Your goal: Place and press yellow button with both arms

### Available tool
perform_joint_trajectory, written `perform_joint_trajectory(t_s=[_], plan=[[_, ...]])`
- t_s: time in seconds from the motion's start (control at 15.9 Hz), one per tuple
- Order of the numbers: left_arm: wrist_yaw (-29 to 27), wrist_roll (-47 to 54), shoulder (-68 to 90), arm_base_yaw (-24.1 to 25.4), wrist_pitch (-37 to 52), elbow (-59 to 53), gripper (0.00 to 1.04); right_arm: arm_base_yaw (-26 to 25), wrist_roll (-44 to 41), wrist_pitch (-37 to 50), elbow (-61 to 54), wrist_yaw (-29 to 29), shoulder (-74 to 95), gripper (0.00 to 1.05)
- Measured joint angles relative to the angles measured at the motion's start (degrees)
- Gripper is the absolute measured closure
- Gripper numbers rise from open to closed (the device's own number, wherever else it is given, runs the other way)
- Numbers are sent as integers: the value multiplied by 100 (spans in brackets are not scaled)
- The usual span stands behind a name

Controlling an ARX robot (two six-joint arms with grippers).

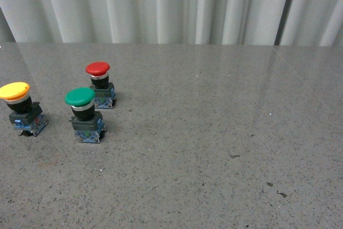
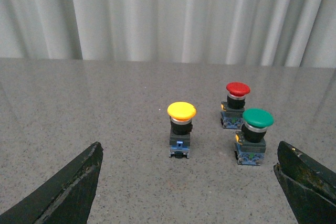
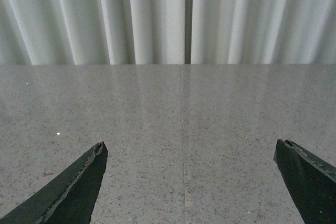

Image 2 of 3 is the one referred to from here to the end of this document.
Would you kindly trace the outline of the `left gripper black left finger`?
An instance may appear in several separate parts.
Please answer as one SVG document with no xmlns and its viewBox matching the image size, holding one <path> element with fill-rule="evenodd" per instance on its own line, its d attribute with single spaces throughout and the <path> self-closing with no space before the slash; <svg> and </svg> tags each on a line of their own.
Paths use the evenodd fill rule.
<svg viewBox="0 0 336 224">
<path fill-rule="evenodd" d="M 1 223 L 87 223 L 103 159 L 91 144 L 53 177 L 1 214 Z"/>
</svg>

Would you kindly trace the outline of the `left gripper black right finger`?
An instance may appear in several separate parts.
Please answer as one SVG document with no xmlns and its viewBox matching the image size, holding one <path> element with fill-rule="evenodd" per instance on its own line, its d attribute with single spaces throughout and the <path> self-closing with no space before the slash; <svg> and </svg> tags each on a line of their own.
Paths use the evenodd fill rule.
<svg viewBox="0 0 336 224">
<path fill-rule="evenodd" d="M 281 141 L 274 173 L 298 223 L 335 223 L 335 172 Z"/>
</svg>

